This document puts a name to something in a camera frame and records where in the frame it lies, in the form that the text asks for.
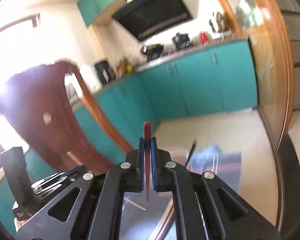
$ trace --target range hood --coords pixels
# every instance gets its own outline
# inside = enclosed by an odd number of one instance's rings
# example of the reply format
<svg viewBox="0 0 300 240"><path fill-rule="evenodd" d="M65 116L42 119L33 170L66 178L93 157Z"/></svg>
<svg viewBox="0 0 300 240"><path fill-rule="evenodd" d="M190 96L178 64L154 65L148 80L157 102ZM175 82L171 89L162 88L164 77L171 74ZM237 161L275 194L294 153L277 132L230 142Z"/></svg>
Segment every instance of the range hood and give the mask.
<svg viewBox="0 0 300 240"><path fill-rule="evenodd" d="M127 0L112 18L139 41L193 19L182 0Z"/></svg>

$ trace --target glass panel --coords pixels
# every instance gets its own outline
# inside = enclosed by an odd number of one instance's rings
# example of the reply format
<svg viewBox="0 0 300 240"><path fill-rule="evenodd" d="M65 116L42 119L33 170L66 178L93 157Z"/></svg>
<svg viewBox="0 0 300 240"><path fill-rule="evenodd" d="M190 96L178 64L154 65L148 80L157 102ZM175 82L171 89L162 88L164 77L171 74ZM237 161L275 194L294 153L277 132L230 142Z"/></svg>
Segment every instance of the glass panel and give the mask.
<svg viewBox="0 0 300 240"><path fill-rule="evenodd" d="M261 26L263 18L253 0L228 0L241 28Z"/></svg>

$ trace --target black metal bracket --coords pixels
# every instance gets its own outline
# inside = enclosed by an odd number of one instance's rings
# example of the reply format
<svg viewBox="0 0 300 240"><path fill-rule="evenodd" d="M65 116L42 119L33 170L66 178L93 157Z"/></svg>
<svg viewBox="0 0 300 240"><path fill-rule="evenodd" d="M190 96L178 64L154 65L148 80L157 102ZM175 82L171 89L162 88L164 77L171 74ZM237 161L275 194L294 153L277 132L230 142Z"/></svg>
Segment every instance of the black metal bracket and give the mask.
<svg viewBox="0 0 300 240"><path fill-rule="evenodd" d="M107 174L95 176L84 166L62 174L59 187L66 187L56 196L49 194L16 239L118 239L124 192L143 190L144 152L145 141L140 138L139 149ZM151 166L154 189L172 192L178 240L280 239L277 229L218 176L189 172L171 161L169 152L158 149L155 138L151 139ZM56 185L49 181L43 184Z"/></svg>

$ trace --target black appliance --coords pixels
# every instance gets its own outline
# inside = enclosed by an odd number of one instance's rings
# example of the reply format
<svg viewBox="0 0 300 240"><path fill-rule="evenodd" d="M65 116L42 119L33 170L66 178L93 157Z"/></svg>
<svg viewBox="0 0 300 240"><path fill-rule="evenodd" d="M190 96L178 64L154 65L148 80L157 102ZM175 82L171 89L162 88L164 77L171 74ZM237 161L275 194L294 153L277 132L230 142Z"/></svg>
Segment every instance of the black appliance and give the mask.
<svg viewBox="0 0 300 240"><path fill-rule="evenodd" d="M172 40L177 50L192 46L188 33L177 33L176 36L172 38Z"/></svg>
<svg viewBox="0 0 300 240"><path fill-rule="evenodd" d="M192 19L182 0L127 0L112 18L139 41Z"/></svg>
<svg viewBox="0 0 300 240"><path fill-rule="evenodd" d="M97 76L100 79L102 85L107 84L115 79L115 74L112 68L109 66L108 61L104 60L93 64L97 71Z"/></svg>
<svg viewBox="0 0 300 240"><path fill-rule="evenodd" d="M149 46L143 46L140 52L147 56L147 62L161 57L163 52L163 44L154 44Z"/></svg>

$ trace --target chair backrest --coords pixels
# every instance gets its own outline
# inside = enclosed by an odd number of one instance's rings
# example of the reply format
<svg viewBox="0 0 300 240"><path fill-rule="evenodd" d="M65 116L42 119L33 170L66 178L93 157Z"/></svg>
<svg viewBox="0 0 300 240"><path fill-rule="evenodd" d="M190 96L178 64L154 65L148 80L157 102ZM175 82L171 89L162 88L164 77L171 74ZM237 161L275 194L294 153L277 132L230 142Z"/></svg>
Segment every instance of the chair backrest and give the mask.
<svg viewBox="0 0 300 240"><path fill-rule="evenodd" d="M79 162L102 174L112 164L74 117L64 86L69 65L40 65L12 76L0 95L0 114L55 171L68 171Z"/></svg>

